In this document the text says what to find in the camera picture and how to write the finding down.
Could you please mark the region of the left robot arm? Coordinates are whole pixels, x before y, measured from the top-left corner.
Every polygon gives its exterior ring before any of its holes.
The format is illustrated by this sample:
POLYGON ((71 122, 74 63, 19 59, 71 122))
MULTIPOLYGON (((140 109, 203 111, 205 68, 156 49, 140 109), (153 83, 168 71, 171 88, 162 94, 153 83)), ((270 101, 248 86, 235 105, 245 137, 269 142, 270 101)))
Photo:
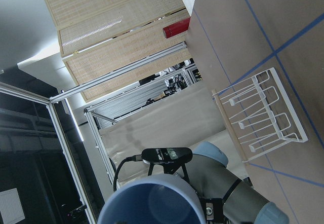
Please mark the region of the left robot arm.
POLYGON ((232 223, 289 223, 288 216, 273 202, 227 169, 228 157, 214 144, 204 141, 194 150, 175 149, 197 195, 204 199, 218 199, 216 211, 232 223))

